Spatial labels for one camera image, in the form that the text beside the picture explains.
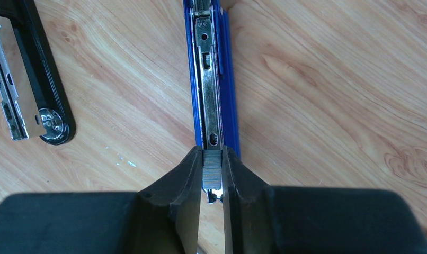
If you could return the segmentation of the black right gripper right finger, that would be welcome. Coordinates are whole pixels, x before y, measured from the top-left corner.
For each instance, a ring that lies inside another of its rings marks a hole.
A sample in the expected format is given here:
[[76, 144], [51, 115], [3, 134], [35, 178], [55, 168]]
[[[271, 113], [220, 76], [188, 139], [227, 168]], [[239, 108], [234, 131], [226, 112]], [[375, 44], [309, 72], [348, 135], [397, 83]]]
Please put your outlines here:
[[269, 185], [228, 147], [222, 166], [226, 253], [427, 253], [395, 192]]

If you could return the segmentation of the black stapler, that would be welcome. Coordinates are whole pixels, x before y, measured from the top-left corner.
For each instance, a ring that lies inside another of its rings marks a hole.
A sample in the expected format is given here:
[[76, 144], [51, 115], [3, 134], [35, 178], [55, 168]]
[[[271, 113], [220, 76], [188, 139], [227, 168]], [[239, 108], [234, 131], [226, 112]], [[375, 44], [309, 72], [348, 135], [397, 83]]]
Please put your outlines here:
[[76, 122], [34, 1], [0, 1], [1, 108], [12, 140], [58, 146]]

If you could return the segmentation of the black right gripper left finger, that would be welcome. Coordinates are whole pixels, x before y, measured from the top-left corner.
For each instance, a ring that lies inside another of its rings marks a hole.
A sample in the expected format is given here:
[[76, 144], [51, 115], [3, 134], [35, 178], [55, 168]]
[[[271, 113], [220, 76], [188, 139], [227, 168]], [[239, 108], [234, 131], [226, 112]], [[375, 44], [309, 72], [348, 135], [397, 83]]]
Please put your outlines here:
[[202, 151], [140, 191], [17, 193], [0, 203], [0, 253], [196, 253]]

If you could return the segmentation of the blue stapler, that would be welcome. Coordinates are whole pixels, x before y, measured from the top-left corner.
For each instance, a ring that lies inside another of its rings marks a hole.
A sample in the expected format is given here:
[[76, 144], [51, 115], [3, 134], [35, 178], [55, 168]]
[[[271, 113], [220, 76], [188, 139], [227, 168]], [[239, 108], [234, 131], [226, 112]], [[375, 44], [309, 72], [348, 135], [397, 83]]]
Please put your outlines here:
[[[219, 1], [184, 1], [196, 145], [232, 148], [239, 156], [238, 114], [228, 13]], [[221, 189], [203, 191], [213, 204]]]

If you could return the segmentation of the silver staple strip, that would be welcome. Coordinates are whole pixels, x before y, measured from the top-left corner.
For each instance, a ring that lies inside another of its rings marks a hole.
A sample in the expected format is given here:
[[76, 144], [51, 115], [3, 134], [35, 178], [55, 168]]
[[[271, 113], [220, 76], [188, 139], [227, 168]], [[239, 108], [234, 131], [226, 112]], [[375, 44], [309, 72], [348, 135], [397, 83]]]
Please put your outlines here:
[[221, 189], [222, 183], [222, 150], [204, 150], [202, 166], [202, 187]]

